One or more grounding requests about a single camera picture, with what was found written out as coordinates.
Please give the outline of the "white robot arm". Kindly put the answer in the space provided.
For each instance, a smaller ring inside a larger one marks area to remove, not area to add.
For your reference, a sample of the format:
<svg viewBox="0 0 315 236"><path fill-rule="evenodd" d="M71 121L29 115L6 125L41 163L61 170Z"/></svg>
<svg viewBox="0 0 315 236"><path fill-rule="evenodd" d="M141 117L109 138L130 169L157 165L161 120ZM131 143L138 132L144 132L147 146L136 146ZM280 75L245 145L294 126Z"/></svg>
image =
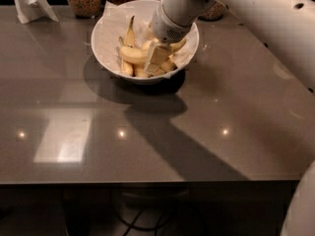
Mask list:
<svg viewBox="0 0 315 236"><path fill-rule="evenodd" d="M309 90L315 90L315 1L313 0L160 0L152 31L147 72L166 59L164 49L180 41L197 17L219 2L243 23Z"/></svg>

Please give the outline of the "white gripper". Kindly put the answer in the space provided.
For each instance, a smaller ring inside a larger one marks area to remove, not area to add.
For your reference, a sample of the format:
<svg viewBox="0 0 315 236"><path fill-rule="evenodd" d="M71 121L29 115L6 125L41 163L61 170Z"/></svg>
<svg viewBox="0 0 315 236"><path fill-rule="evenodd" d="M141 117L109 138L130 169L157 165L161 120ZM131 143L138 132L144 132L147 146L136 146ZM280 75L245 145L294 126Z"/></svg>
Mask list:
<svg viewBox="0 0 315 236"><path fill-rule="evenodd" d="M152 17L152 31L161 42L152 42L145 71L155 73L171 54L170 45L180 41L196 19L215 4L214 0L159 0Z"/></svg>

